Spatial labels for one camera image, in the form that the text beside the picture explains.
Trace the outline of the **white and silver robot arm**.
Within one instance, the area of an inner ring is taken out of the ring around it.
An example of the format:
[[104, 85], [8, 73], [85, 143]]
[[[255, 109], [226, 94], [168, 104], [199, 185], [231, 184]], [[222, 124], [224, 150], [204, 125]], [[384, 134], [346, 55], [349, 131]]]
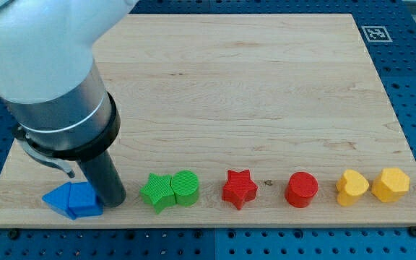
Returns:
[[70, 162], [118, 124], [93, 44], [137, 0], [0, 0], [0, 97], [34, 160], [73, 176]]

